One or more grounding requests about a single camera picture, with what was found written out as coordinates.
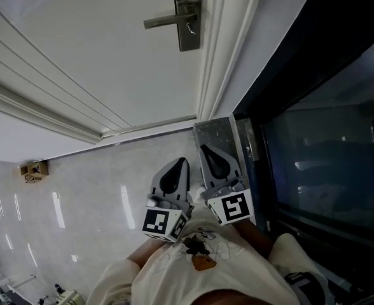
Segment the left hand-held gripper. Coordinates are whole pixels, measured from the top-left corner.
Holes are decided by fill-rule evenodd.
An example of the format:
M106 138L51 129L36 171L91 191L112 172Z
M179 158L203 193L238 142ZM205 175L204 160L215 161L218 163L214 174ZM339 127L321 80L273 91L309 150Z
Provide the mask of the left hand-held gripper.
M184 157L167 163L154 176L146 202L142 232L154 240L175 243L194 209L190 190L190 164Z

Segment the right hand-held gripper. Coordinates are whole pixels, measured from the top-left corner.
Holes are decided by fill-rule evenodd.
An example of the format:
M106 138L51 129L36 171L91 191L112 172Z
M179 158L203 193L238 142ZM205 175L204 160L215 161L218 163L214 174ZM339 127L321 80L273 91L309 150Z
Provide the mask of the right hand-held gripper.
M199 159L205 205L221 226L254 216L251 190L246 189L238 161L221 149L202 144Z

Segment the person's left forearm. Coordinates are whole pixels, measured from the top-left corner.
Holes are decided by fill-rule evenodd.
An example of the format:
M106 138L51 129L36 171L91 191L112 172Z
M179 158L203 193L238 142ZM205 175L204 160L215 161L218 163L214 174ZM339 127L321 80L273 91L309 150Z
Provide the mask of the person's left forearm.
M132 252L127 259L143 268L149 258L161 247L169 246L170 243L164 240L149 239L139 248Z

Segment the person's right forearm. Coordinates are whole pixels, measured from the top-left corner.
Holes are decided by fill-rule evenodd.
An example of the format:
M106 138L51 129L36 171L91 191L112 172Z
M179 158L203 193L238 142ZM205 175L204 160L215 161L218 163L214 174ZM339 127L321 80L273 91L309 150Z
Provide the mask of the person's right forearm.
M269 257L274 243L249 219L233 223L233 227L237 230L238 234L255 249L255 251L266 259Z

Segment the black framed glass door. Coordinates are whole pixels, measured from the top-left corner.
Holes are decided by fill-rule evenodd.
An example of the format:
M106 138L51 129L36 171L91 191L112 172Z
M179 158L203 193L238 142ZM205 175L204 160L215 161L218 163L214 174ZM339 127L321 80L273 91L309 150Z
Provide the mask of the black framed glass door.
M270 234L291 233L335 305L374 305L374 0L301 3L234 111L258 129Z

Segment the white door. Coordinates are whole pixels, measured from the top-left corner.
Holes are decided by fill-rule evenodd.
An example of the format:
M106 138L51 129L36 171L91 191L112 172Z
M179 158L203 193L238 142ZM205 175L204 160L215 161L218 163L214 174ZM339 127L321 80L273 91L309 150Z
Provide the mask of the white door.
M177 27L145 29L174 0L44 0L22 18L0 10L0 83L99 133L197 113L201 51Z

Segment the cream printed t-shirt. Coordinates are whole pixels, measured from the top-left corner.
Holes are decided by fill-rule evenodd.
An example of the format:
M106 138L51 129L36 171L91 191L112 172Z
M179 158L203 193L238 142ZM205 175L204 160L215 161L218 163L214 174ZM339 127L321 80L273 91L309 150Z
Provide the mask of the cream printed t-shirt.
M234 290L271 305L329 305L327 279L291 234L266 259L233 227L221 226L202 198L180 239L143 268L127 258L109 266L86 305L191 305L214 290Z

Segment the person's bare neck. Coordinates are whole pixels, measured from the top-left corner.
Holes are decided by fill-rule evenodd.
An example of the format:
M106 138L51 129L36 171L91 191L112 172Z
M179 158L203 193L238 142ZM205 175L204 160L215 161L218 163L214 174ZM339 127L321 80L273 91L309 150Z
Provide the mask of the person's bare neck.
M234 290L214 290L201 295L191 305L271 305L259 298Z

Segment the small cardboard box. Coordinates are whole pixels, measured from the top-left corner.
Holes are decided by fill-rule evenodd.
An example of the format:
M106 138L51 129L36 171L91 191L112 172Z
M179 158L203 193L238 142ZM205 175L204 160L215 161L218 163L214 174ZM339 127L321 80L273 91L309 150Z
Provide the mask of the small cardboard box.
M26 184L34 184L49 176L48 162L36 161L20 166L20 174Z

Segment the white ribbed appliance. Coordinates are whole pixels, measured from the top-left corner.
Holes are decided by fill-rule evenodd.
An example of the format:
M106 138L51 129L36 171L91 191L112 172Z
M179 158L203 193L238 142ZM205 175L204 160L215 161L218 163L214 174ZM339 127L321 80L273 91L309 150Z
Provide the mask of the white ribbed appliance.
M64 290L59 284L54 284L57 292L56 305L84 305L83 299L75 290Z

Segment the white metal railing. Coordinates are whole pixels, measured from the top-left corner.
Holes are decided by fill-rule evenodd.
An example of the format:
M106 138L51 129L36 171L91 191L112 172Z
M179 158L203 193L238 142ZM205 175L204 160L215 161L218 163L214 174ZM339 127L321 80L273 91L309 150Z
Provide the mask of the white metal railing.
M0 279L0 305L36 305L23 295L20 290L24 285L34 281L36 276L31 274L26 278L12 283L9 278Z

